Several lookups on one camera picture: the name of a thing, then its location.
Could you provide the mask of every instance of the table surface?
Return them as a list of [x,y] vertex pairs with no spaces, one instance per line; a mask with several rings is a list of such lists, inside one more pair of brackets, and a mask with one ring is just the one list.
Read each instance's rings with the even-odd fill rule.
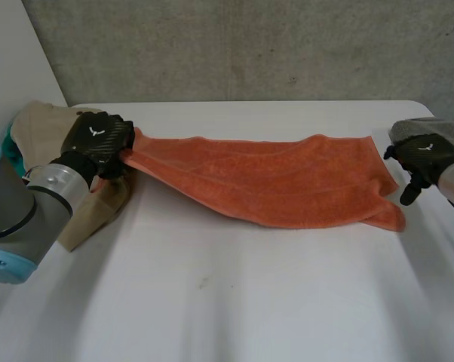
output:
[[[395,121],[431,115],[410,101],[82,106],[153,137],[372,135],[380,152]],[[431,189],[403,211],[400,234],[265,229],[140,175],[113,224],[0,284],[0,361],[454,361],[454,210]]]

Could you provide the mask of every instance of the gray concrete wall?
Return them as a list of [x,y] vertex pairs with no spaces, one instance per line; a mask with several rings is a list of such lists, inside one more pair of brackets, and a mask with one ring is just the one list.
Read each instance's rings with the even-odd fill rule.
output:
[[23,0],[69,104],[417,100],[454,119],[454,0]]

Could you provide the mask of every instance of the beige cloth cover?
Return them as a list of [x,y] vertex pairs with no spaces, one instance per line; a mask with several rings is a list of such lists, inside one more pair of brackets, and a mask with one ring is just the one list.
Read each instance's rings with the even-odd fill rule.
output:
[[[60,157],[60,148],[78,112],[101,112],[99,109],[58,107],[42,102],[32,102],[14,119],[11,138],[19,147],[24,168],[44,166]],[[111,222],[130,195],[126,176],[105,180],[101,187],[89,194],[58,241],[73,251],[94,232]]]

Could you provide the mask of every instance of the orange towel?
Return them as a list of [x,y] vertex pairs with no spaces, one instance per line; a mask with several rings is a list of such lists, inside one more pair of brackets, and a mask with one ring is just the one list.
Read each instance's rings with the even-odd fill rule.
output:
[[397,188],[371,137],[299,142],[162,140],[136,129],[130,165],[226,216],[292,229],[364,222],[401,231]]

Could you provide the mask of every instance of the wall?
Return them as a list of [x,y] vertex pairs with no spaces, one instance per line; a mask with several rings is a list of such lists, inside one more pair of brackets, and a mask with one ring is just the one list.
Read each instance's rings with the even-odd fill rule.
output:
[[0,1],[0,137],[31,100],[66,105],[20,0]]
[[454,119],[454,1],[23,2],[70,104],[408,99]]

